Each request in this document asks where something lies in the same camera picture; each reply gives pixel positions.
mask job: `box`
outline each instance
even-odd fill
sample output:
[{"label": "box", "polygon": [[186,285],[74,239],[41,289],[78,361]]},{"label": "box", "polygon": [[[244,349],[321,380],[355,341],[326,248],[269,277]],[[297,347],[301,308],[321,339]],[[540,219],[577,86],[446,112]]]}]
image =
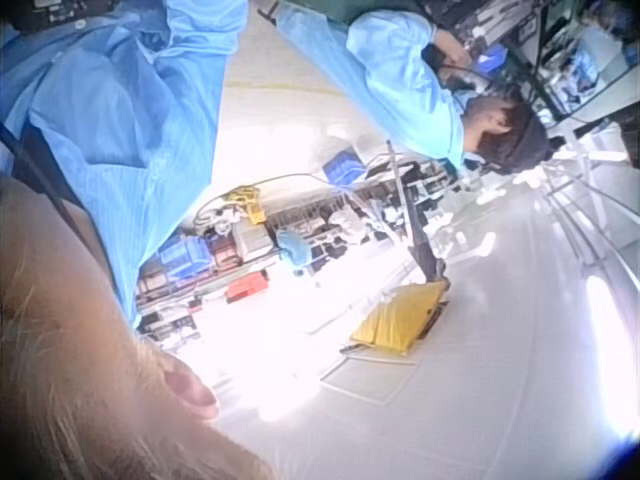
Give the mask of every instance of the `box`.
[{"label": "box", "polygon": [[342,151],[338,153],[322,169],[331,185],[346,187],[355,182],[367,171],[362,161],[354,152]]}]

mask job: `metal railing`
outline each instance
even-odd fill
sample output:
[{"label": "metal railing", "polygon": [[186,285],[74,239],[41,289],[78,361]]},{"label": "metal railing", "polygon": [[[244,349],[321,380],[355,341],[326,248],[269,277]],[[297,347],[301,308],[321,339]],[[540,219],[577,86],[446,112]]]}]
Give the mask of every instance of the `metal railing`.
[{"label": "metal railing", "polygon": [[[545,166],[545,172],[547,174],[547,186],[548,191],[545,194],[545,200],[547,200],[550,205],[554,215],[558,219],[558,222],[567,236],[569,244],[571,246],[574,255],[578,258],[578,260],[582,263],[583,268],[591,269],[594,267],[602,267],[604,261],[609,257],[607,253],[613,254],[613,257],[620,263],[625,273],[633,283],[634,287],[640,292],[640,278],[638,277],[638,272],[629,262],[624,258],[621,253],[622,248],[626,248],[629,244],[624,245],[622,248],[618,247],[613,239],[611,238],[611,234],[608,232],[607,222],[606,222],[606,214],[604,213],[603,205],[610,205],[615,208],[618,212],[624,215],[627,219],[629,219],[635,226],[640,227],[640,215],[638,212],[633,210],[628,205],[624,204],[617,198],[612,195],[602,191],[592,184],[591,181],[591,171],[585,172],[584,169],[588,168],[591,170],[591,162],[583,161],[582,167],[583,172],[578,175],[571,174],[565,170],[561,171],[563,177],[569,177],[568,181],[563,181],[560,186],[553,185],[552,180],[555,178],[559,178],[559,175],[556,176],[557,173],[560,172],[557,168],[553,166]],[[565,193],[566,189],[570,186],[580,186],[585,189],[585,191],[590,194],[592,200],[594,201],[594,207],[596,213],[598,214],[598,219],[592,218],[583,207],[581,207],[576,200],[571,200]],[[565,204],[563,205],[558,197],[564,197]],[[608,252],[604,255],[600,255],[597,249],[594,246],[594,243],[589,238],[589,235],[583,228],[580,227],[580,224],[576,219],[572,216],[569,211],[569,207],[575,209],[576,212],[582,216],[591,226],[591,229],[599,239],[601,239],[604,244],[608,247]],[[592,260],[589,261],[583,253],[583,250],[579,246],[579,240],[585,245],[589,254],[592,257]],[[636,242],[640,241],[640,228],[638,229],[638,239]]]}]

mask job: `sleeve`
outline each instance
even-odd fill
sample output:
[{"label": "sleeve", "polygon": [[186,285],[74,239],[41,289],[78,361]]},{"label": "sleeve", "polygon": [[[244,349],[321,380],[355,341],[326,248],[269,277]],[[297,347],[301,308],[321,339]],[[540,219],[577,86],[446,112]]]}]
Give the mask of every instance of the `sleeve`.
[{"label": "sleeve", "polygon": [[347,49],[368,74],[403,88],[422,86],[437,78],[422,60],[422,51],[433,42],[436,28],[410,12],[378,11],[358,18],[349,27]]},{"label": "sleeve", "polygon": [[130,320],[139,266],[211,181],[224,71],[247,19],[247,0],[164,5],[165,48],[145,56],[129,17],[94,29],[52,65],[29,111],[100,233]]}]

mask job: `blue container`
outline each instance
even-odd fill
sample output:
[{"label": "blue container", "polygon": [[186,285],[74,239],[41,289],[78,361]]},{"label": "blue container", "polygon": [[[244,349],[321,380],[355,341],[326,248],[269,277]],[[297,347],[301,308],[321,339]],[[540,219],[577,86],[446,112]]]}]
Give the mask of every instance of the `blue container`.
[{"label": "blue container", "polygon": [[490,74],[497,68],[504,65],[507,60],[507,49],[501,44],[496,43],[486,52],[483,52],[476,62],[475,70],[478,73]]},{"label": "blue container", "polygon": [[346,150],[333,157],[322,169],[329,179],[329,183],[338,187],[351,185],[360,175],[367,171],[367,167],[364,166],[358,156]]},{"label": "blue container", "polygon": [[201,237],[172,237],[160,248],[160,261],[171,281],[184,280],[205,271],[212,259]]}]

